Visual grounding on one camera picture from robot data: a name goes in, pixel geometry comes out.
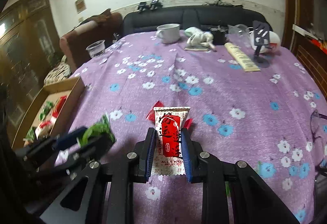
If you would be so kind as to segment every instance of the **white mug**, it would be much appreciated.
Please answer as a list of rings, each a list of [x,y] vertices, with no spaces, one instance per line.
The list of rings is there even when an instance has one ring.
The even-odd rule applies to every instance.
[[[162,43],[171,44],[177,42],[179,35],[180,24],[165,24],[157,27],[156,36],[161,38]]]

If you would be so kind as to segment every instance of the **wooden cabinet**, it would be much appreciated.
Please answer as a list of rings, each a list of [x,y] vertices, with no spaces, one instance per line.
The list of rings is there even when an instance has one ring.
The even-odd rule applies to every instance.
[[[0,82],[7,85],[9,141],[61,59],[49,0],[20,0],[0,16]]]

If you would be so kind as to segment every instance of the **green candy wrapper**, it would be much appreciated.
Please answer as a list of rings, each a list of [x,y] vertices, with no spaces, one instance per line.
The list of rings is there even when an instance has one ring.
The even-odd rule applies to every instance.
[[[77,143],[80,147],[86,145],[90,137],[100,136],[101,134],[108,134],[111,141],[116,142],[116,138],[111,131],[108,114],[105,113],[101,116],[100,120],[97,121],[94,125],[90,126],[82,137],[77,138]]]

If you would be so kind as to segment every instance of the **snack package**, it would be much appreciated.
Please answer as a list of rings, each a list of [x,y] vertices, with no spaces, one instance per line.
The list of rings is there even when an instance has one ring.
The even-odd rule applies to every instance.
[[[42,138],[49,133],[52,129],[54,123],[52,121],[43,121],[39,124],[39,126],[35,130],[36,138]]]
[[[51,121],[53,123],[56,122],[56,120],[58,118],[58,115],[59,115],[61,109],[63,108],[63,105],[66,102],[66,99],[67,99],[67,96],[62,96],[57,100],[56,105],[53,108],[53,111],[52,111],[52,114],[51,114]]]
[[[183,175],[180,129],[184,126],[190,107],[155,107],[156,147],[152,175]]]

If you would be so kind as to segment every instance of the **red packaging label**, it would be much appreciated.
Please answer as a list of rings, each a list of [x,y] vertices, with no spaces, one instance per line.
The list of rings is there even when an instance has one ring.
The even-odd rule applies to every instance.
[[[165,157],[179,157],[180,117],[165,114],[162,117],[162,151]]]

